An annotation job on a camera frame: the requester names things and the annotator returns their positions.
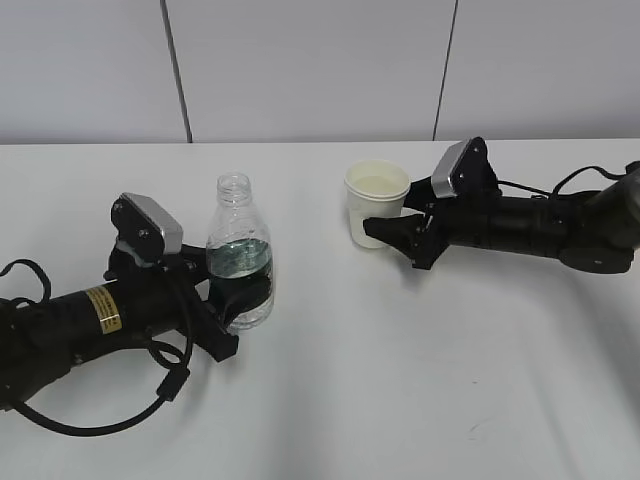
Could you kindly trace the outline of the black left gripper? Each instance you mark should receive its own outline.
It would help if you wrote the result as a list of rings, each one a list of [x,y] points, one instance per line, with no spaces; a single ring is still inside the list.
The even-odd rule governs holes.
[[[234,356],[239,339],[225,327],[268,300],[272,281],[259,273],[212,276],[208,303],[196,289],[207,277],[204,247],[183,244],[179,254],[141,267],[114,246],[104,278],[122,321],[119,332],[153,338],[176,330],[217,362]]]

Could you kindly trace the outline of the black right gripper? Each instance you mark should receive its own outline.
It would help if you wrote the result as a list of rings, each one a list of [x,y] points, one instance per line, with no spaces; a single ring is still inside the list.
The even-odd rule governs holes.
[[[504,200],[502,195],[438,199],[431,177],[425,177],[411,183],[403,202],[425,217],[370,217],[363,229],[368,237],[411,258],[413,268],[430,270],[451,245],[504,252],[505,244],[492,225]]]

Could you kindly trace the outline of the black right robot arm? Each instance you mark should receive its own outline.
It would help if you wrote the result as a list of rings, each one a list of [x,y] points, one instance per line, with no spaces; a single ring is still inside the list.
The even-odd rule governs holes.
[[[470,188],[439,199],[429,179],[411,185],[409,216],[364,220],[367,236],[406,256],[414,268],[429,270],[450,246],[545,257],[588,273],[627,272],[639,249],[639,165],[623,174],[603,168],[611,180],[604,190],[535,192],[506,196],[491,167]]]

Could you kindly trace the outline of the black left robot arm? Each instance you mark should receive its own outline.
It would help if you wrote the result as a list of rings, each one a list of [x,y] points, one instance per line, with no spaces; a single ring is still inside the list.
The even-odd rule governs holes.
[[[151,408],[173,400],[189,374],[194,347],[214,360],[236,354],[232,322],[268,300],[271,268],[212,280],[207,299],[196,287],[208,279],[203,249],[141,263],[115,249],[102,285],[52,297],[38,264],[22,260],[43,285],[39,301],[1,302],[1,407],[32,415],[27,406],[41,389],[82,363],[120,350],[141,349],[168,374]]]

